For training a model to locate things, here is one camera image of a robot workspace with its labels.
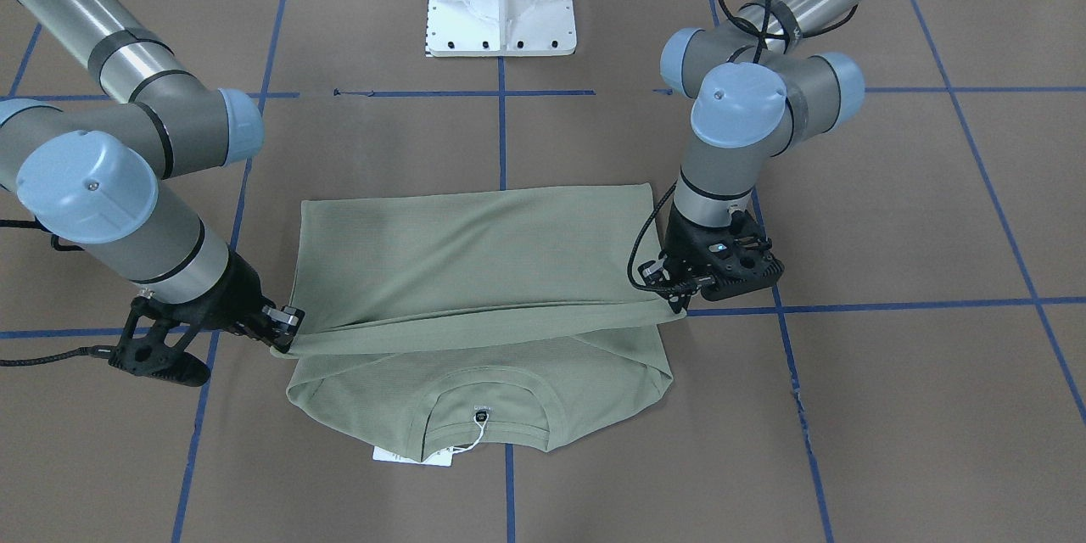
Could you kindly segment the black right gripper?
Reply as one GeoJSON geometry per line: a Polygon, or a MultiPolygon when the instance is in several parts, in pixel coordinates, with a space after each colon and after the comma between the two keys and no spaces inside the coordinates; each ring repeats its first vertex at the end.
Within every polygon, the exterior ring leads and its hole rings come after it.
{"type": "Polygon", "coordinates": [[[287,354],[304,317],[305,311],[293,306],[278,310],[261,292],[257,272],[232,252],[224,276],[205,295],[182,304],[167,304],[155,296],[132,299],[131,314],[109,364],[137,377],[202,387],[210,377],[209,366],[186,352],[195,334],[225,330],[258,339],[287,354]]]}

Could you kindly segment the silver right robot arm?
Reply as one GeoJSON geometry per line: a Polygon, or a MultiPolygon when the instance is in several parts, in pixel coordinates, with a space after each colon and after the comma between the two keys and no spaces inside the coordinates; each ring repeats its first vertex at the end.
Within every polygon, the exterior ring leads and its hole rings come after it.
{"type": "Polygon", "coordinates": [[[256,103],[209,88],[119,0],[15,0],[30,10],[113,99],[66,113],[3,101],[3,188],[58,249],[80,249],[138,288],[116,345],[20,359],[89,356],[122,372],[184,387],[209,380],[188,352],[203,331],[256,339],[286,354],[304,319],[261,291],[258,273],[175,195],[175,176],[255,157],[256,103]]]}

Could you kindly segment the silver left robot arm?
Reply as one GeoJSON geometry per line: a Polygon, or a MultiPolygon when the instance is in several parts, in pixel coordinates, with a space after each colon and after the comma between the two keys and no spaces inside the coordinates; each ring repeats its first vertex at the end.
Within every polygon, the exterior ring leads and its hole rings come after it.
{"type": "Polygon", "coordinates": [[[845,25],[864,0],[717,0],[723,21],[687,28],[664,45],[662,81],[692,102],[691,138],[656,258],[629,265],[633,288],[674,312],[771,288],[782,261],[749,205],[770,157],[849,121],[866,77],[844,53],[796,59],[801,41],[845,25]]]}

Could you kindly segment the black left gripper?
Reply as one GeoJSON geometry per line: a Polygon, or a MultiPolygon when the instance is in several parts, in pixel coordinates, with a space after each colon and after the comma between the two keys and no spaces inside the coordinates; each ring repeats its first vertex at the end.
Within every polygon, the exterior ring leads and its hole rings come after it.
{"type": "Polygon", "coordinates": [[[637,267],[644,281],[639,289],[662,296],[682,314],[695,294],[718,302],[771,288],[784,272],[771,248],[763,226],[747,210],[734,211],[724,227],[700,227],[673,209],[659,258],[637,267]]]}

